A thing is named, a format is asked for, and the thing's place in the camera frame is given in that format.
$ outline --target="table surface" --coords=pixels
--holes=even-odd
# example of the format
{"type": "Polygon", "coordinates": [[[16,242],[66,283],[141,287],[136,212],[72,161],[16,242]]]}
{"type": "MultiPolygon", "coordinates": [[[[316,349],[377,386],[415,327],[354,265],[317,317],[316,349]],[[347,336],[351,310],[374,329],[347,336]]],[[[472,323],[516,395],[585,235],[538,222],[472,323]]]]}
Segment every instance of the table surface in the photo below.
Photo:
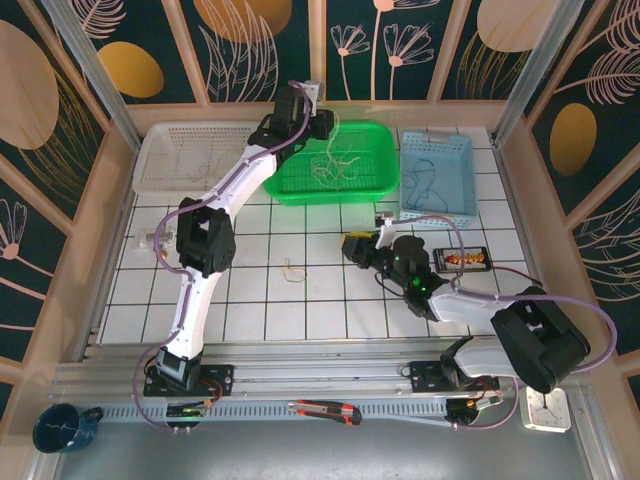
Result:
{"type": "MultiPolygon", "coordinates": [[[[397,138],[402,131],[397,129],[397,138]]],[[[465,246],[486,246],[494,265],[528,273],[486,131],[438,131],[457,131],[473,141],[480,215],[462,233],[465,246]]],[[[135,236],[140,229],[155,229],[175,208],[145,197],[136,199],[98,343],[152,343],[168,336],[180,276],[163,270],[152,251],[136,250],[135,236]]],[[[232,268],[224,272],[214,291],[205,343],[482,334],[469,332],[463,325],[427,322],[414,316],[401,299],[374,281],[373,272],[345,263],[340,251],[342,233],[372,231],[375,212],[389,210],[397,214],[397,191],[377,204],[289,207],[259,189],[235,221],[237,252],[232,268]]],[[[176,228],[177,221],[169,225],[176,228]]],[[[423,238],[429,252],[457,246],[451,231],[403,227],[405,231],[399,234],[423,238]]],[[[169,252],[168,261],[178,266],[175,251],[169,252]]],[[[510,272],[492,270],[465,275],[462,284],[515,294],[530,282],[510,272]]]]}

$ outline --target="blue mug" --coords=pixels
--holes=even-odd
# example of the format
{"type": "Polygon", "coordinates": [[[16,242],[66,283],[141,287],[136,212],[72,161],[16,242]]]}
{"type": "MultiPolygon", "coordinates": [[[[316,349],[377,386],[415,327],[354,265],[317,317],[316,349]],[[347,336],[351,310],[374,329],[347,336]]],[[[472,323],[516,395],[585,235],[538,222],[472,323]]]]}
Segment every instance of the blue mug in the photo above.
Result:
{"type": "Polygon", "coordinates": [[[87,447],[98,431],[102,408],[80,413],[68,403],[48,408],[33,427],[33,444],[43,453],[77,452],[87,447]]]}

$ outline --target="white plastic basket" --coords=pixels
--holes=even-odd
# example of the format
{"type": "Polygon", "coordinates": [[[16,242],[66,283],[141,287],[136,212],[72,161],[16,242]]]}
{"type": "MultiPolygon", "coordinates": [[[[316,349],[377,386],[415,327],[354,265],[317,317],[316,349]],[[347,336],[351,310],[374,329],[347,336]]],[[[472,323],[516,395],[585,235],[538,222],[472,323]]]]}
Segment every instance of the white plastic basket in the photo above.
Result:
{"type": "Polygon", "coordinates": [[[235,165],[258,122],[162,122],[149,129],[133,174],[138,195],[197,198],[235,165]]]}

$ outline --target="yellow circle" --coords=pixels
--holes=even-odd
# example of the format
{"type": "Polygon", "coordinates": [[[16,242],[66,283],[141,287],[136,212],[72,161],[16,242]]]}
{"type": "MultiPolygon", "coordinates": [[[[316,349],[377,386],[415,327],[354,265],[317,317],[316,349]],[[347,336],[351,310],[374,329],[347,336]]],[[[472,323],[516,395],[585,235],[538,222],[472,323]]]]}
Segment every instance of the yellow circle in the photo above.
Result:
{"type": "Polygon", "coordinates": [[[538,43],[560,0],[482,0],[478,35],[498,52],[524,52],[538,43]]]}
{"type": "Polygon", "coordinates": [[[578,173],[596,143],[598,126],[593,112],[581,103],[564,107],[551,128],[551,164],[565,177],[578,173]]]}
{"type": "Polygon", "coordinates": [[[194,0],[200,17],[217,35],[232,42],[260,40],[261,32],[251,28],[245,3],[258,17],[264,18],[275,37],[291,18],[291,0],[194,0]]]}
{"type": "Polygon", "coordinates": [[[4,20],[0,39],[0,138],[17,148],[39,148],[58,122],[55,71],[33,40],[4,20]]]}
{"type": "Polygon", "coordinates": [[[162,90],[160,65],[146,51],[129,42],[113,42],[98,52],[116,88],[137,98],[153,97],[162,90]]]}

